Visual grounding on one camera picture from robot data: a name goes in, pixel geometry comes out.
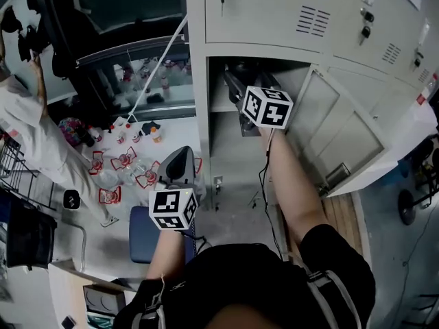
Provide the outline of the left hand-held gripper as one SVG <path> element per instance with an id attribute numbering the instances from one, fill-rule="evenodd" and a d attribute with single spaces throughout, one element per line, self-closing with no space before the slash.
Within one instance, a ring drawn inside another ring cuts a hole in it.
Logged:
<path id="1" fill-rule="evenodd" d="M 149 191 L 149 216 L 159 230 L 188 230 L 199 203 L 192 148 L 172 152 L 159 167 L 159 180 Z"/>

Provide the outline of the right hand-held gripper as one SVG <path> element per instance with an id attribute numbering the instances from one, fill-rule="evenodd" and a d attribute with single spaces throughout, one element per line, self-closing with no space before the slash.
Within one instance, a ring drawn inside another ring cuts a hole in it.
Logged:
<path id="1" fill-rule="evenodd" d="M 224 81 L 229 89 L 229 99 L 239 103 L 243 98 L 241 113 L 253 125 L 270 129 L 284 130 L 294 102 L 273 74 L 260 72 L 261 87 L 247 88 L 229 70 L 224 71 Z"/>

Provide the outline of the dark bottle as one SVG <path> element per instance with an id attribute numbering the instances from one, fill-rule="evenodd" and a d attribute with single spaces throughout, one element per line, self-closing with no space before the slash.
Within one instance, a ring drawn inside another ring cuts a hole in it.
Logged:
<path id="1" fill-rule="evenodd" d="M 230 63 L 228 70 L 244 85 L 253 85 L 260 72 L 261 66 L 258 62 L 239 61 Z"/>

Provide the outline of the grey metal locker cabinet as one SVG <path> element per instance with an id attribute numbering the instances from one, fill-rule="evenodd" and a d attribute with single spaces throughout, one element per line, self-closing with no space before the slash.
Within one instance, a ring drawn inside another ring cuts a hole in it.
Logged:
<path id="1" fill-rule="evenodd" d="M 374 14 L 359 45 L 360 9 Z M 257 130 L 242 128 L 229 99 L 225 63 L 258 62 L 294 104 L 312 64 L 328 71 L 366 109 L 389 151 L 353 186 L 362 189 L 405 155 L 407 113 L 439 75 L 439 0 L 187 0 L 193 87 L 205 177 L 212 207 L 261 203 L 258 173 L 265 164 Z M 413 71 L 415 49 L 424 59 Z M 221 185 L 213 177 L 223 176 Z"/>

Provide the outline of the person's left forearm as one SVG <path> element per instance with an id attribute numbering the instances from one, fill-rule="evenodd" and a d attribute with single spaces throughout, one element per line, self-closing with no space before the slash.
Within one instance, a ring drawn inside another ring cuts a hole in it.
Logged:
<path id="1" fill-rule="evenodd" d="M 161 230 L 146 279 L 179 278 L 185 267 L 185 237 L 174 230 Z"/>

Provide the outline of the person's right forearm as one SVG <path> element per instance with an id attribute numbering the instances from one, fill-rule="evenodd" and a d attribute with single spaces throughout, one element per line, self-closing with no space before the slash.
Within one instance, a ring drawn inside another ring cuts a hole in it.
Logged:
<path id="1" fill-rule="evenodd" d="M 276 198 L 289 233 L 299 246 L 305 235 L 318 225 L 327 224 L 318 193 L 304 172 L 284 133 L 259 130 L 264 145 L 270 150 L 269 169 Z"/>

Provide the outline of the grey locker door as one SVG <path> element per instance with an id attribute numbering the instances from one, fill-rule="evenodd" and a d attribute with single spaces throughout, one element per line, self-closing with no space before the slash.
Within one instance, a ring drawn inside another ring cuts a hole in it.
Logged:
<path id="1" fill-rule="evenodd" d="M 355 179 L 390 149 L 366 109 L 316 64 L 309 67 L 286 135 L 322 197 L 356 191 Z"/>

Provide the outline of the black-headed keys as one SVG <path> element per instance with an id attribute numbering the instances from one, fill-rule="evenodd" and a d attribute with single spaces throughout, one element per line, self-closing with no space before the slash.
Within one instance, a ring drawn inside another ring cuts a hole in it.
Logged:
<path id="1" fill-rule="evenodd" d="M 373 25 L 373 22 L 375 20 L 375 16 L 373 13 L 368 11 L 366 8 L 360 9 L 360 14 L 363 18 L 363 27 L 360 31 L 359 35 L 359 45 L 362 45 L 365 39 L 368 39 L 371 34 L 371 27 Z"/>

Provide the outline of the group of red-labelled clear bottles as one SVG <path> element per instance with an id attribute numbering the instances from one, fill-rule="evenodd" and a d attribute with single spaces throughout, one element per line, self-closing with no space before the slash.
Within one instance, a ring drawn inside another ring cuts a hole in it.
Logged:
<path id="1" fill-rule="evenodd" d="M 113 190 L 119 186 L 146 205 L 158 180 L 160 162 L 147 157 L 141 124 L 117 119 L 108 130 L 92 127 L 90 134 L 95 144 L 83 151 L 90 162 L 89 175 L 99 187 Z"/>

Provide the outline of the blue stool seat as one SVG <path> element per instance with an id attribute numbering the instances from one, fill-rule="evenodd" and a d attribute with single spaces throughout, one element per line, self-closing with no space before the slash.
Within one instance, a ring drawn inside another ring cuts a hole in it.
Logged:
<path id="1" fill-rule="evenodd" d="M 185 232 L 185 262 L 188 263 L 197 253 L 193 221 L 190 228 L 183 231 Z M 130 258 L 133 262 L 151 263 L 160 232 L 161 230 L 150 219 L 147 206 L 135 206 L 131 209 L 129 243 Z"/>

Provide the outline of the black cylindrical flask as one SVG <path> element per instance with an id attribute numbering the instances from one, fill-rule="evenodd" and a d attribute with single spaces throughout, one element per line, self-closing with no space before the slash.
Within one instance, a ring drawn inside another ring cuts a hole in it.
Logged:
<path id="1" fill-rule="evenodd" d="M 95 144 L 95 140 L 86 128 L 82 127 L 81 125 L 77 126 L 75 132 L 80 138 L 80 141 L 84 143 L 87 147 L 92 147 Z"/>

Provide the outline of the black and silver device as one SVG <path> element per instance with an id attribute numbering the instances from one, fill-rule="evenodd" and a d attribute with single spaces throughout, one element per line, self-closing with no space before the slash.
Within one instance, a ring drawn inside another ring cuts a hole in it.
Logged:
<path id="1" fill-rule="evenodd" d="M 79 193 L 73 189 L 64 191 L 62 205 L 67 210 L 78 210 L 81 206 L 81 198 Z"/>

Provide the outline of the colourful patterned ball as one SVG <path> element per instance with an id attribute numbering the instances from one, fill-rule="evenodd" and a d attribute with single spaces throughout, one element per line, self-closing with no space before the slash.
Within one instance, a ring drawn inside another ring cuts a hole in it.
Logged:
<path id="1" fill-rule="evenodd" d="M 58 124 L 58 128 L 61 130 L 64 138 L 72 147 L 77 147 L 82 142 L 76 132 L 77 127 L 85 127 L 85 124 L 74 117 L 64 118 Z"/>

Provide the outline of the metal chair leg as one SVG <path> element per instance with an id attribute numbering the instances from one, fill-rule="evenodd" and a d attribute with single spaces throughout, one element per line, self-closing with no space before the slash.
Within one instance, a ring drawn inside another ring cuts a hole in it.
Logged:
<path id="1" fill-rule="evenodd" d="M 86 230 L 69 220 L 57 220 L 54 237 L 54 260 L 71 260 L 75 269 L 84 272 L 86 266 Z"/>

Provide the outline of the person's black shirt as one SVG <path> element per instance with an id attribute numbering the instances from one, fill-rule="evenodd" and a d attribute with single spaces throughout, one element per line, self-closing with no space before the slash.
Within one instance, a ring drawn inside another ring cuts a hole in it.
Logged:
<path id="1" fill-rule="evenodd" d="M 264 244 L 210 247 L 179 278 L 144 280 L 113 329 L 205 329 L 231 304 L 250 306 L 282 329 L 330 329 L 307 284 L 310 273 L 326 271 L 341 280 L 354 304 L 347 306 L 334 282 L 321 282 L 339 329 L 366 329 L 375 279 L 364 258 L 329 225 L 312 228 L 299 251 L 303 266 L 282 261 Z"/>

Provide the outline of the person's chin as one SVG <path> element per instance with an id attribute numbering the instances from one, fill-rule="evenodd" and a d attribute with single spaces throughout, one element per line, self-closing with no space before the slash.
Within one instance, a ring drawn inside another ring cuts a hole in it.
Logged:
<path id="1" fill-rule="evenodd" d="M 231 304 L 220 310 L 205 329 L 281 329 L 250 306 Z"/>

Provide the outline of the black crate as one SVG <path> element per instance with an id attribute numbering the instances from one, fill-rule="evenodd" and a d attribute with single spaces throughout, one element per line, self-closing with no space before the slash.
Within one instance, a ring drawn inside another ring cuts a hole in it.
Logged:
<path id="1" fill-rule="evenodd" d="M 48 268 L 54 252 L 56 220 L 19 199 L 12 202 L 6 237 L 6 267 Z"/>

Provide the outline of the black wheeled chair base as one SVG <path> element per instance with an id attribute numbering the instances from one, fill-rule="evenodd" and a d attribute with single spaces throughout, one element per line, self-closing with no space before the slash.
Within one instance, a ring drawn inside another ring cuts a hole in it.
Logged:
<path id="1" fill-rule="evenodd" d="M 439 193 L 439 144 L 437 147 L 435 146 L 435 138 L 438 138 L 438 135 L 427 137 L 407 155 L 411 168 L 420 178 L 415 184 L 415 189 L 418 190 L 426 186 L 428 192 L 415 199 L 409 190 L 400 191 L 397 204 L 398 212 L 401 221 L 406 226 L 411 225 L 416 218 L 415 207 L 429 207 L 433 196 Z"/>

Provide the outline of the black hanging bag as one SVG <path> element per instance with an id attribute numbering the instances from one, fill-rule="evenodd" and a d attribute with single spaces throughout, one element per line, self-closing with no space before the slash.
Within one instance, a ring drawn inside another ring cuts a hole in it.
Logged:
<path id="1" fill-rule="evenodd" d="M 32 25 L 28 25 L 25 34 L 19 32 L 18 50 L 22 62 L 29 62 L 34 54 L 42 52 L 42 45 L 38 32 Z"/>

